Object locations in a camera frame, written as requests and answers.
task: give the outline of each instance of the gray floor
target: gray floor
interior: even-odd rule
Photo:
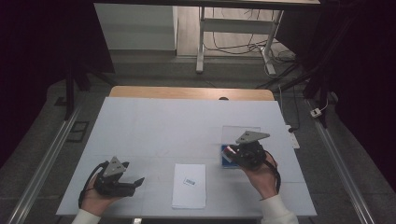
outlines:
[[[200,76],[195,74],[194,59],[153,58],[152,56],[147,56],[145,59],[145,57],[115,55],[113,60],[117,74],[111,77],[121,85],[254,89],[257,85],[269,80],[262,70],[262,60],[207,59],[205,72]],[[276,70],[280,72],[286,67],[286,64],[279,64]],[[299,74],[296,71],[287,79],[293,79]],[[85,93],[86,101],[77,118],[79,122],[88,122],[87,133],[84,136],[81,133],[68,135],[69,141],[64,143],[25,223],[70,223],[72,221],[71,217],[56,217],[55,212],[78,164],[102,102],[110,91],[110,87],[96,77],[90,76],[90,80],[92,88]],[[300,116],[300,129],[295,134],[301,148],[296,149],[295,152],[318,212],[317,217],[299,218],[300,223],[361,223],[318,135],[314,121],[308,114],[304,99],[299,97],[303,87],[304,85],[300,85],[295,89],[299,113],[296,111],[292,90],[283,92],[282,97],[284,116],[291,126],[297,125],[297,116]],[[0,170],[0,223],[7,222],[35,168],[63,122],[64,106],[58,106],[55,103],[59,97],[64,97],[64,91],[64,82],[54,84],[49,88],[48,100],[34,125]],[[334,104],[331,103],[328,106],[327,117],[329,131],[344,156],[376,223],[394,223],[396,220],[395,192],[389,187],[361,145],[339,121],[333,108]],[[172,223],[196,222],[172,220]],[[104,218],[101,223],[131,223],[131,220]],[[166,223],[166,221],[144,220],[143,223]],[[220,223],[220,221],[207,220],[200,221],[200,223]],[[254,223],[254,221],[232,221],[232,223]]]

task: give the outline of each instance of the white sleeve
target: white sleeve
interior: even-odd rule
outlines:
[[[298,224],[297,216],[283,204],[280,195],[261,201],[262,224]]]
[[[79,209],[76,218],[73,220],[72,224],[97,224],[100,217]]]

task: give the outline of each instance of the tabletop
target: tabletop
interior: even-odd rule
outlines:
[[[110,97],[143,97],[163,99],[201,99],[218,100],[227,97],[229,100],[273,101],[274,95],[268,90],[181,88],[181,87],[141,87],[116,86]]]
[[[220,97],[230,100],[220,101]],[[248,178],[239,169],[221,168],[224,130],[230,129],[271,134],[260,143],[279,164],[285,205],[297,216],[314,216],[303,173],[270,91],[165,87],[113,88],[57,215],[75,215],[76,192],[89,173],[100,162],[117,156],[121,162],[130,162],[121,183],[141,177],[145,181],[134,197],[112,204],[106,217],[260,218],[260,195]],[[174,171],[179,163],[205,166],[204,209],[172,208]]]

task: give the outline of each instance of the white paper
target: white paper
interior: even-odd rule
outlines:
[[[176,164],[173,208],[206,207],[206,171],[204,164]]]

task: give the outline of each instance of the wooden board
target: wooden board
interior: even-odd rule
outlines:
[[[163,99],[200,99],[218,100],[227,97],[239,101],[274,101],[274,95],[268,90],[210,89],[180,87],[138,87],[116,86],[110,97],[137,97]]]

